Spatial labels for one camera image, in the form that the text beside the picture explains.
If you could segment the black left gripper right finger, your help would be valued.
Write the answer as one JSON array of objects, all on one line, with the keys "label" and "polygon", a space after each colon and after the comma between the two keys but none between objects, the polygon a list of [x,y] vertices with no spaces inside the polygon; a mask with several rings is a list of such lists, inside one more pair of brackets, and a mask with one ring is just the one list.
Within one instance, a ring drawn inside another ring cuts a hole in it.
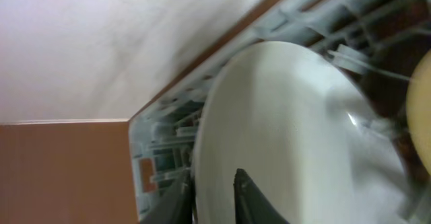
[{"label": "black left gripper right finger", "polygon": [[289,224],[240,168],[234,176],[234,204],[236,224]]}]

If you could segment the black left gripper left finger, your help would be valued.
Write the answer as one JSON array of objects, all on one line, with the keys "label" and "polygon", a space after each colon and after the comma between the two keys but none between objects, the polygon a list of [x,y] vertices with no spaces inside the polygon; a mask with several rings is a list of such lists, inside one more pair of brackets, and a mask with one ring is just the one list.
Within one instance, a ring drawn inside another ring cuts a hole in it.
[{"label": "black left gripper left finger", "polygon": [[192,224],[194,183],[184,170],[140,224]]}]

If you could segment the white round plate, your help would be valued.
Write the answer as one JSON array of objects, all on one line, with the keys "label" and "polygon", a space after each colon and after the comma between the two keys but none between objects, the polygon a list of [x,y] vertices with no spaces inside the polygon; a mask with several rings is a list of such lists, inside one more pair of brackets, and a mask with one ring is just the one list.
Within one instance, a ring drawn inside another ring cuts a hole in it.
[{"label": "white round plate", "polygon": [[254,44],[205,101],[194,148],[200,223],[233,223],[243,169],[290,223],[406,223],[413,204],[392,142],[345,74],[308,48]]}]

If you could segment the yellow bowl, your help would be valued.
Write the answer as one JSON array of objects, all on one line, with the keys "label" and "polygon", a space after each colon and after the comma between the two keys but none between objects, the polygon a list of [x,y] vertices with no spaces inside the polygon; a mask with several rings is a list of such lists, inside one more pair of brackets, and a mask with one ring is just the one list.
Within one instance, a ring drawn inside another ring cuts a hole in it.
[{"label": "yellow bowl", "polygon": [[407,123],[416,152],[430,174],[430,50],[414,69],[407,88]]}]

